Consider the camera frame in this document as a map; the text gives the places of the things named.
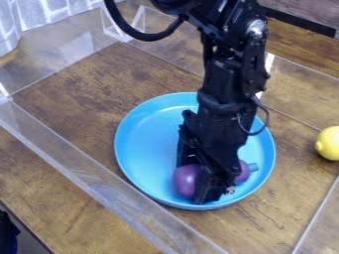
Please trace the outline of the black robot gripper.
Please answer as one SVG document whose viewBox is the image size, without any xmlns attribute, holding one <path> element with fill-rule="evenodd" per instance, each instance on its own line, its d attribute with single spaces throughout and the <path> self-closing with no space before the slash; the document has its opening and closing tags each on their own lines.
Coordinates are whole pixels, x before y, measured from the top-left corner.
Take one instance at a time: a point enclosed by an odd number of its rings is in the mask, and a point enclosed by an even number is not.
<svg viewBox="0 0 339 254">
<path fill-rule="evenodd" d="M 255 121 L 257 105 L 251 99 L 219 102 L 209 94 L 198 94 L 199 109 L 183 111 L 179 127 L 177 166 L 201 164 L 195 180 L 194 202 L 218 201 L 234 191 L 242 173 L 239 148 Z"/>
</svg>

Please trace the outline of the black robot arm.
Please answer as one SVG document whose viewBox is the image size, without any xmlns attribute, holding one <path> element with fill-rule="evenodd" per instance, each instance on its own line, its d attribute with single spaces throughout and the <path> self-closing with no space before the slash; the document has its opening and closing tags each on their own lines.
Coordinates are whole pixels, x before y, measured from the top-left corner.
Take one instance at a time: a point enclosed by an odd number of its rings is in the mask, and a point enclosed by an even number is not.
<svg viewBox="0 0 339 254">
<path fill-rule="evenodd" d="M 265 105 L 255 94 L 265 90 L 267 20 L 257 0 L 151 0 L 199 32 L 203 44 L 205 83 L 198 91 L 199 110 L 183 112 L 179 126 L 181 166 L 199 164 L 194 202 L 203 204 L 231 192 L 242 174 L 239 148 Z"/>
</svg>

